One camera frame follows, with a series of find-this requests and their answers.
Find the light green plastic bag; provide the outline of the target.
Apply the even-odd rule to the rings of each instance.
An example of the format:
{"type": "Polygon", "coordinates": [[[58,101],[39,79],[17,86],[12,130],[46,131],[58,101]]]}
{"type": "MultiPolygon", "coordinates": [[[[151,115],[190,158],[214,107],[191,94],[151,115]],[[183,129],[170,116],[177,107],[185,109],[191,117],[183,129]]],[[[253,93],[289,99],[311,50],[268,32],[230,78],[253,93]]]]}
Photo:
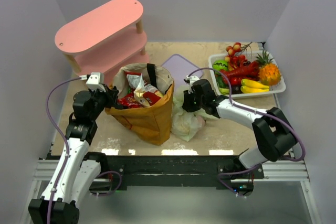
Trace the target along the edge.
{"type": "Polygon", "coordinates": [[[205,126],[207,116],[200,110],[186,112],[183,108],[184,91],[188,90],[187,85],[181,85],[175,89],[172,110],[171,132],[178,138],[189,142],[196,133],[205,126]]]}

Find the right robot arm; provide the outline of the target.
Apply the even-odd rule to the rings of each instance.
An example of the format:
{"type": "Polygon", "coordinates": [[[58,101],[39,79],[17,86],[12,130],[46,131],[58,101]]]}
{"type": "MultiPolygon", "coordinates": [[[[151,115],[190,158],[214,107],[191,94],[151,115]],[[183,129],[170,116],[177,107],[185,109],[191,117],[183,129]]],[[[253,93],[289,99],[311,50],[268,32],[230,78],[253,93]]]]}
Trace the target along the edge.
{"type": "Polygon", "coordinates": [[[183,91],[182,108],[185,111],[202,109],[208,115],[231,120],[253,130],[257,146],[239,155],[240,166],[252,169],[266,161],[275,162],[298,143],[279,108],[257,109],[231,101],[228,96],[216,95],[208,80],[196,76],[186,77],[184,81],[188,84],[188,89],[183,91]]]}

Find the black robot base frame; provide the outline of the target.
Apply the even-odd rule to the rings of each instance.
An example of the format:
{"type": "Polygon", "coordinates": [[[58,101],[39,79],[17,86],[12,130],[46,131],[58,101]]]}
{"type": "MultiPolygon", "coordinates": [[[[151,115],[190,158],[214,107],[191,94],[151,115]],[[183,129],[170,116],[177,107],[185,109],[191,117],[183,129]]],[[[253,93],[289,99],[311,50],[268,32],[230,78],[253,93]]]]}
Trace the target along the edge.
{"type": "Polygon", "coordinates": [[[98,193],[129,187],[231,186],[234,192],[247,196],[253,191],[254,179],[264,177],[261,165],[247,171],[233,155],[107,156],[89,152],[84,159],[100,164],[100,173],[90,187],[98,193]]]}

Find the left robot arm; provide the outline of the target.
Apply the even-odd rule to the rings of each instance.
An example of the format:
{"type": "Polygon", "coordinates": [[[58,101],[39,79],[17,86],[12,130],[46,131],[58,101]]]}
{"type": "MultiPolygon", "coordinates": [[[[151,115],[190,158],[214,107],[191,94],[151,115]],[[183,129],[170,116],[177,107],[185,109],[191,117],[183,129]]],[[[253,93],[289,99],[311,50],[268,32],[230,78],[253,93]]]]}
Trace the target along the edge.
{"type": "Polygon", "coordinates": [[[106,155],[88,150],[98,128],[96,119],[105,108],[118,105],[118,93],[95,84],[73,96],[62,155],[47,188],[28,206],[33,223],[78,223],[80,204],[92,182],[102,169],[108,174],[106,155]]]}

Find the brown Trader Joe's bag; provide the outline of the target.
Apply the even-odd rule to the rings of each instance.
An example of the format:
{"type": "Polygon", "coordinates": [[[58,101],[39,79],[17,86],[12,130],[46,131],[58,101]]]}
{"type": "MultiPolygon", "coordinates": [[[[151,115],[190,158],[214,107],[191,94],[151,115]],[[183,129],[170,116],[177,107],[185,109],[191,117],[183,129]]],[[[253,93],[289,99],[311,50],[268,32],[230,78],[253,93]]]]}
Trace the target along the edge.
{"type": "Polygon", "coordinates": [[[111,85],[119,91],[119,99],[128,94],[127,72],[142,74],[145,81],[163,93],[163,97],[156,104],[147,108],[122,110],[110,108],[105,109],[105,112],[107,115],[113,116],[124,127],[134,132],[141,140],[153,145],[162,145],[170,138],[174,79],[170,72],[162,66],[151,63],[128,64],[120,68],[114,76],[111,85]]]}

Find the red Chuba chips bag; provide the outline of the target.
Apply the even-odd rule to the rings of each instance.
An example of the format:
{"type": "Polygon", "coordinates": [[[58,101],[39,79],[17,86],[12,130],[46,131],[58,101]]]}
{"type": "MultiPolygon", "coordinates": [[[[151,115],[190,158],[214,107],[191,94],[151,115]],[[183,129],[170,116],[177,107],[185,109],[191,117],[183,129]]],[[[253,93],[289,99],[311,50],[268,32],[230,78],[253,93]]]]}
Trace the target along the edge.
{"type": "Polygon", "coordinates": [[[163,97],[160,91],[140,93],[138,102],[144,107],[150,107],[158,102],[163,97]]]}

